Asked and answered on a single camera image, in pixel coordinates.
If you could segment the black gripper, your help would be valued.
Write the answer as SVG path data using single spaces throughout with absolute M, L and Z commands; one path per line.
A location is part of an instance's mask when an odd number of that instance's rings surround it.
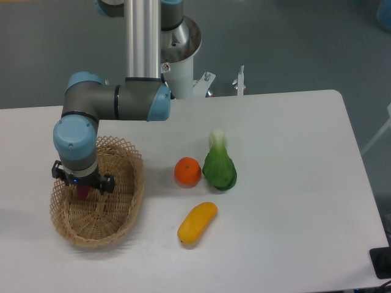
M 110 174 L 105 174 L 100 177 L 97 166 L 90 166 L 84 170 L 71 170 L 64 167 L 61 168 L 61 161 L 56 160 L 51 168 L 51 174 L 54 179 L 59 179 L 66 186 L 89 186 L 91 188 L 98 188 L 101 195 L 105 193 L 113 193 L 115 188 L 115 179 Z

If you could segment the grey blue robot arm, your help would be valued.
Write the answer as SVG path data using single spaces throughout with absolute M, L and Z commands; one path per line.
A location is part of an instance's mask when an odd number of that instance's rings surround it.
M 161 36 L 183 23 L 181 1 L 95 1 L 105 16 L 122 17 L 126 26 L 126 79 L 106 85 L 86 71 L 71 76 L 60 120 L 53 130 L 59 159 L 53 178 L 76 187 L 81 198 L 91 189 L 101 194 L 115 187 L 112 175 L 101 175 L 97 132 L 102 120 L 164 121 L 170 115 L 171 92 L 161 71 Z

